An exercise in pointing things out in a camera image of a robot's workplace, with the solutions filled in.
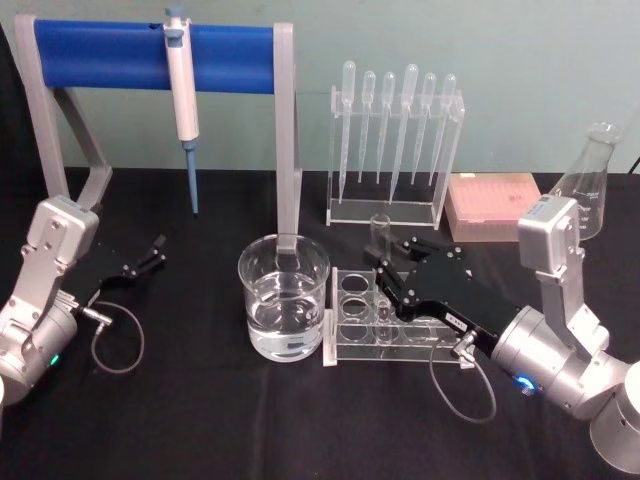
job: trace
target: gray cable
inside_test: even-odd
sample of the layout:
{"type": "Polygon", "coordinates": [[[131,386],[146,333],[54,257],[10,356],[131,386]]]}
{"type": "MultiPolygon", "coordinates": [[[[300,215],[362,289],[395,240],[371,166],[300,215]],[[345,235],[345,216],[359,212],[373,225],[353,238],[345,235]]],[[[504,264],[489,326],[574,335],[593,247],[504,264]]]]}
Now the gray cable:
{"type": "Polygon", "coordinates": [[[93,336],[93,340],[91,341],[91,355],[93,356],[93,360],[96,362],[96,365],[98,365],[105,372],[113,373],[115,375],[122,375],[125,373],[129,373],[138,365],[140,365],[140,362],[142,361],[142,357],[144,356],[144,331],[142,330],[142,325],[140,324],[140,320],[138,320],[138,317],[136,317],[130,310],[126,309],[125,307],[117,303],[105,302],[103,300],[100,300],[100,301],[94,302],[93,305],[102,305],[105,307],[111,307],[111,308],[115,308],[116,310],[120,310],[123,313],[126,313],[127,315],[129,315],[129,318],[133,320],[133,323],[135,323],[136,327],[138,328],[138,332],[140,334],[140,350],[138,352],[138,358],[136,358],[136,361],[126,368],[115,369],[115,368],[107,367],[98,358],[98,354],[96,353],[96,344],[98,343],[98,337],[100,337],[100,333],[102,332],[102,329],[100,329],[100,333],[96,332],[96,334],[93,336]]]}
{"type": "Polygon", "coordinates": [[[489,378],[487,378],[487,374],[484,373],[484,370],[482,369],[482,367],[480,366],[480,364],[477,361],[474,360],[473,364],[477,367],[478,372],[480,373],[480,376],[482,377],[482,380],[484,380],[484,383],[487,386],[487,390],[489,391],[489,397],[491,398],[491,412],[489,413],[488,416],[486,416],[484,418],[473,418],[473,417],[469,417],[469,416],[465,415],[464,413],[460,412],[460,410],[458,410],[456,407],[453,406],[453,403],[451,403],[451,400],[449,400],[447,395],[442,390],[442,387],[440,387],[440,384],[438,383],[438,380],[436,380],[436,374],[435,374],[435,372],[433,370],[433,354],[435,353],[436,349],[438,348],[438,345],[440,345],[441,342],[442,342],[442,339],[440,339],[440,340],[438,340],[436,342],[436,344],[431,349],[431,354],[429,355],[429,372],[431,373],[431,380],[433,380],[433,384],[435,385],[436,390],[438,390],[438,393],[440,394],[440,396],[444,400],[444,403],[447,404],[447,406],[451,409],[451,411],[456,416],[460,417],[463,420],[466,420],[467,422],[475,423],[476,425],[481,425],[483,423],[489,423],[491,420],[493,420],[496,417],[496,413],[498,412],[498,405],[496,403],[496,395],[495,395],[495,393],[493,391],[493,387],[491,386],[491,382],[489,381],[489,378]]]}

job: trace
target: black table surface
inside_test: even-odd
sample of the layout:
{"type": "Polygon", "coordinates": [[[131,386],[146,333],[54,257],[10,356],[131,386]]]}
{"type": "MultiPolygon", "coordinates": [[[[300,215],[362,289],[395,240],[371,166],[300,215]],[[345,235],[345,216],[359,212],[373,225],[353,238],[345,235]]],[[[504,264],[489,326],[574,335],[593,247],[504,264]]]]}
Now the black table surface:
{"type": "MultiPolygon", "coordinates": [[[[77,190],[81,176],[70,177],[77,190]]],[[[557,176],[536,178],[546,191],[557,176]]],[[[362,268],[368,228],[325,226],[325,182],[326,173],[305,174],[300,233],[321,242],[334,266],[362,268]]],[[[486,359],[498,415],[475,426],[447,409],[424,364],[325,368],[321,349],[292,364],[262,358],[249,343],[236,262],[247,244],[275,230],[275,175],[200,172],[199,186],[202,213],[194,219],[184,172],[115,172],[95,243],[135,257],[158,233],[168,239],[166,268],[125,298],[145,328],[144,360],[127,376],[97,370],[89,354],[95,326],[79,319],[61,361],[5,410],[1,479],[629,478],[598,457],[588,423],[542,397],[522,396],[486,359]]],[[[0,197],[6,299],[38,198],[0,197]]],[[[584,243],[585,297],[611,332],[609,352],[627,362],[640,358],[638,203],[640,178],[611,175],[605,226],[584,243]]],[[[396,232],[448,235],[446,223],[441,232],[396,232]]],[[[469,244],[466,252],[476,278],[541,308],[516,244],[469,244]]],[[[135,353],[120,324],[103,352],[129,358],[114,363],[135,353]]],[[[461,410],[486,412],[475,372],[437,370],[461,410]]]]}

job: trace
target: pipette stand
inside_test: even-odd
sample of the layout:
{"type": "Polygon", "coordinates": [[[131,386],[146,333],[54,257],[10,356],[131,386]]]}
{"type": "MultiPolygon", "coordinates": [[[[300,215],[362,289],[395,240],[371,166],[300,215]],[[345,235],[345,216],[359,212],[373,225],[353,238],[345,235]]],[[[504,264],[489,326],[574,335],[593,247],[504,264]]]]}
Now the pipette stand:
{"type": "MultiPolygon", "coordinates": [[[[69,197],[55,101],[88,160],[89,178],[78,203],[92,208],[104,194],[111,167],[73,87],[170,90],[162,24],[17,15],[14,26],[18,65],[48,195],[69,197]]],[[[293,25],[192,25],[191,45],[197,91],[274,95],[278,232],[296,233],[302,170],[297,158],[293,25]]]]}
{"type": "MultiPolygon", "coordinates": [[[[356,79],[356,85],[362,85],[362,73],[356,79]]],[[[456,154],[456,147],[464,121],[465,109],[462,94],[455,90],[448,100],[448,107],[442,106],[442,95],[434,95],[429,110],[423,107],[422,94],[414,95],[411,104],[404,149],[402,154],[398,186],[393,200],[389,202],[391,172],[394,156],[399,141],[399,124],[402,116],[401,95],[396,89],[389,113],[389,123],[384,142],[380,179],[377,182],[377,143],[380,133],[383,104],[381,93],[377,91],[371,104],[364,171],[361,181],[359,174],[359,142],[360,128],[365,110],[362,93],[357,91],[351,105],[351,121],[348,140],[347,175],[342,201],[339,195],[340,152],[342,149],[342,124],[344,108],[341,92],[334,86],[331,89],[331,125],[330,125],[330,154],[329,175],[327,188],[327,226],[332,223],[360,223],[368,224],[376,213],[385,213],[394,225],[432,226],[438,229],[442,209],[444,207],[449,174],[456,154]],[[418,173],[415,181],[411,182],[415,145],[417,143],[420,120],[425,116],[427,127],[420,151],[418,173]],[[441,146],[436,147],[437,131],[441,123],[443,131],[441,146]],[[432,165],[433,151],[437,156],[432,165]]]]}
{"type": "Polygon", "coordinates": [[[405,323],[393,310],[380,312],[385,295],[375,284],[373,271],[347,271],[333,268],[331,273],[332,310],[325,315],[323,364],[335,366],[341,360],[380,360],[459,363],[472,368],[464,359],[451,356],[457,343],[455,332],[434,318],[418,318],[405,323]]]}

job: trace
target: blue indicator light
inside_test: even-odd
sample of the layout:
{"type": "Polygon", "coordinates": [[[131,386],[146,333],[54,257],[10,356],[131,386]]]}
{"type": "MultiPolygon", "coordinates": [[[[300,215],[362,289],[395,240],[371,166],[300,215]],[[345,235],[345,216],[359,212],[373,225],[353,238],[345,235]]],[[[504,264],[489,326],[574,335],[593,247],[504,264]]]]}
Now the blue indicator light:
{"type": "Polygon", "coordinates": [[[526,389],[532,390],[532,391],[536,390],[536,386],[527,377],[523,377],[523,376],[515,377],[514,380],[516,381],[516,383],[518,385],[520,385],[523,388],[526,388],[526,389]]]}

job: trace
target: plastic pipette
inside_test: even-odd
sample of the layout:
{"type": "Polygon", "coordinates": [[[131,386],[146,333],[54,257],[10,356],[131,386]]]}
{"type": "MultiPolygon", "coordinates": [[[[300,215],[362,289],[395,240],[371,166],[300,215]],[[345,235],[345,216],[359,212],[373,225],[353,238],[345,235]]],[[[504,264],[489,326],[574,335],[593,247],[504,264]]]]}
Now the plastic pipette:
{"type": "Polygon", "coordinates": [[[433,94],[436,91],[436,76],[433,73],[427,73],[424,76],[422,84],[422,96],[420,97],[420,113],[423,115],[418,122],[418,133],[416,134],[416,146],[413,149],[413,171],[411,172],[411,185],[416,179],[418,164],[420,163],[420,154],[422,153],[422,143],[424,142],[424,132],[427,129],[427,122],[431,119],[431,104],[433,103],[433,94]]]}
{"type": "Polygon", "coordinates": [[[362,123],[360,124],[360,148],[358,149],[358,183],[362,182],[364,157],[367,153],[367,134],[369,132],[369,115],[373,103],[373,92],[376,88],[376,74],[371,70],[365,72],[362,81],[362,123]]]}
{"type": "Polygon", "coordinates": [[[416,83],[418,83],[418,66],[413,63],[407,65],[404,71],[404,81],[402,82],[402,94],[400,95],[400,105],[402,113],[400,117],[400,129],[398,130],[398,144],[396,146],[396,157],[393,160],[393,173],[391,174],[391,189],[389,190],[389,203],[393,199],[393,194],[398,185],[398,177],[400,176],[400,164],[402,163],[402,152],[404,151],[404,137],[407,134],[407,121],[409,120],[409,111],[413,103],[413,94],[416,92],[416,83]]]}
{"type": "Polygon", "coordinates": [[[440,123],[438,124],[438,131],[436,132],[436,141],[433,145],[433,155],[431,156],[431,172],[429,173],[429,186],[433,180],[433,171],[436,168],[436,161],[440,156],[440,148],[442,147],[442,137],[444,136],[444,126],[447,123],[447,116],[449,115],[449,107],[453,100],[453,92],[456,90],[456,76],[450,73],[444,79],[444,85],[442,86],[442,95],[440,96],[440,123]]]}
{"type": "Polygon", "coordinates": [[[356,86],[356,64],[351,60],[344,62],[342,66],[342,148],[340,150],[340,198],[342,203],[342,194],[344,192],[344,184],[347,181],[347,160],[349,158],[349,128],[351,126],[351,105],[355,95],[356,86]]]}
{"type": "Polygon", "coordinates": [[[378,170],[376,172],[376,183],[380,183],[380,167],[382,166],[382,155],[384,154],[384,142],[387,139],[387,125],[389,125],[389,113],[391,113],[391,103],[393,102],[393,92],[396,88],[396,76],[393,72],[384,74],[382,81],[382,116],[380,118],[380,133],[378,137],[378,170]]]}

